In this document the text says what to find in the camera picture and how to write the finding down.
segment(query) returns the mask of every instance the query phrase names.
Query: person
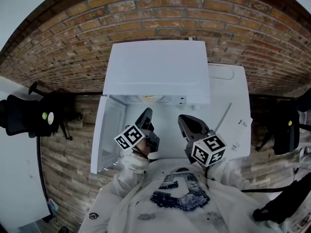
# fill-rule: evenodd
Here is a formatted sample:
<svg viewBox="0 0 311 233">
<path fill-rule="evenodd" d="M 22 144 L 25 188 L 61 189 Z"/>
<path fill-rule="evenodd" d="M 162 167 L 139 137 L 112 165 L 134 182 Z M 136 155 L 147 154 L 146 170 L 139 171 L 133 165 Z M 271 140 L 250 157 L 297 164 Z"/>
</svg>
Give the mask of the person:
<svg viewBox="0 0 311 233">
<path fill-rule="evenodd" d="M 272 221 L 255 222 L 252 213 L 269 201 L 226 161 L 207 172 L 188 159 L 149 163 L 142 140 L 124 155 L 124 169 L 103 186 L 79 233 L 278 233 Z"/>
</svg>

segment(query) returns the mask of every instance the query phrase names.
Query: yellow ball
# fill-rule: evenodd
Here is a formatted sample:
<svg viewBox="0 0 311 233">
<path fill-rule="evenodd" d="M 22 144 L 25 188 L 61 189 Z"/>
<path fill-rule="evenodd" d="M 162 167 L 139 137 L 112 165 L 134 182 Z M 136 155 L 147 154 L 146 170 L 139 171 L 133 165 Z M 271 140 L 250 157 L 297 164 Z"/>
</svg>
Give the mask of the yellow ball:
<svg viewBox="0 0 311 233">
<path fill-rule="evenodd" d="M 42 113 L 42 118 L 43 118 L 43 120 L 46 120 L 48 118 L 48 113 L 43 112 Z"/>
</svg>

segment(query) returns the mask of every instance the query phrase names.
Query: yellow object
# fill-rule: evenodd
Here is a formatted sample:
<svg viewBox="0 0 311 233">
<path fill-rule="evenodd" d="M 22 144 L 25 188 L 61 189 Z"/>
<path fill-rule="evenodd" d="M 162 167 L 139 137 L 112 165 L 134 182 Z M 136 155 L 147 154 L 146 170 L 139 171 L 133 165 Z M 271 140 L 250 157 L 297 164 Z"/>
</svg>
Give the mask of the yellow object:
<svg viewBox="0 0 311 233">
<path fill-rule="evenodd" d="M 42 113 L 42 118 L 43 118 L 43 120 L 46 120 L 48 118 L 48 113 L 43 112 Z"/>
</svg>

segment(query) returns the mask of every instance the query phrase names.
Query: office chair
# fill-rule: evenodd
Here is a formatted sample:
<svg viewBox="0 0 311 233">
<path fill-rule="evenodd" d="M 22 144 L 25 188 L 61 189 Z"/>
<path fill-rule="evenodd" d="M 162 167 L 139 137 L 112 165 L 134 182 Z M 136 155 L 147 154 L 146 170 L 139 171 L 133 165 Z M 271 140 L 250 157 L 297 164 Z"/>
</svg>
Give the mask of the office chair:
<svg viewBox="0 0 311 233">
<path fill-rule="evenodd" d="M 28 94 L 36 92 L 42 95 L 40 101 L 23 100 L 13 95 L 0 101 L 0 126 L 5 128 L 9 136 L 28 133 L 30 138 L 51 136 L 60 126 L 65 138 L 71 141 L 72 137 L 66 133 L 64 120 L 81 120 L 81 113 L 64 111 L 68 95 L 55 91 L 44 94 L 38 91 L 36 86 L 34 83 Z"/>
<path fill-rule="evenodd" d="M 282 100 L 268 115 L 268 132 L 265 134 L 259 151 L 274 136 L 273 150 L 276 155 L 292 152 L 299 144 L 299 129 L 311 131 L 310 125 L 299 123 L 299 111 L 311 109 L 311 88 L 295 100 Z"/>
</svg>

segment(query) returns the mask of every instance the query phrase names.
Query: floor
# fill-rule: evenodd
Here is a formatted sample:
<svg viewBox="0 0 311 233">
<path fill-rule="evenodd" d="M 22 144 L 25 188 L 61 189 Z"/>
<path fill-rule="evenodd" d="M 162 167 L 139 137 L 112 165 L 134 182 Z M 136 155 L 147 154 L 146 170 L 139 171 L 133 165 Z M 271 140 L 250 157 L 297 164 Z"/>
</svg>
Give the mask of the floor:
<svg viewBox="0 0 311 233">
<path fill-rule="evenodd" d="M 77 232 L 100 187 L 118 172 L 117 168 L 111 168 L 98 175 L 90 174 L 92 138 L 99 99 L 100 96 L 75 97 L 75 108 L 84 117 L 81 122 L 68 123 L 73 141 L 65 140 L 60 131 L 52 137 L 41 138 L 47 191 L 59 205 L 56 220 L 48 224 L 41 221 L 37 223 L 43 233 L 58 232 L 59 227 L 64 225 L 70 232 Z M 265 115 L 276 100 L 251 97 L 250 103 L 254 120 L 251 154 L 234 161 L 236 171 L 258 188 L 289 185 L 294 178 L 293 168 L 300 166 L 298 152 L 275 156 L 272 141 L 261 152 L 255 150 L 265 132 Z M 296 178 L 299 179 L 306 173 L 307 170 L 300 169 Z"/>
</svg>

